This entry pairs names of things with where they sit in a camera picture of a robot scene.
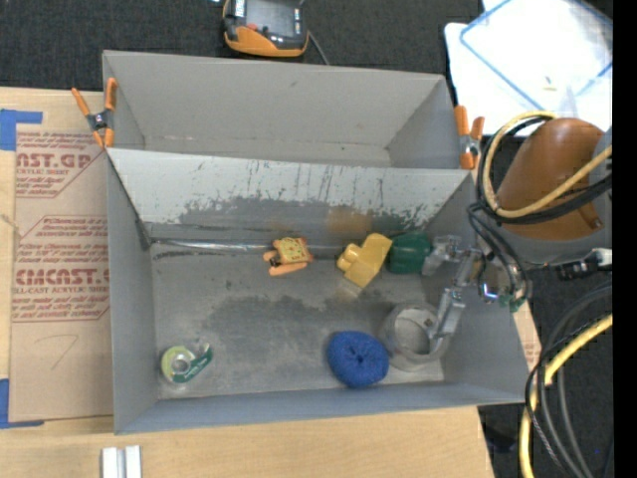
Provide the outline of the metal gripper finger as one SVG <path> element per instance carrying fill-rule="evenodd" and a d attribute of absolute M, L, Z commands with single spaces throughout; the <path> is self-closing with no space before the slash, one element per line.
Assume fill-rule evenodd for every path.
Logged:
<path fill-rule="evenodd" d="M 444 264 L 453 264 L 460 269 L 467 256 L 468 249 L 462 244 L 462 238 L 457 235 L 436 236 L 431 250 L 424 260 L 421 273 L 434 275 Z"/>
<path fill-rule="evenodd" d="M 456 288 L 445 288 L 438 304 L 433 326 L 428 330 L 431 350 L 441 353 L 457 332 L 466 304 Z"/>

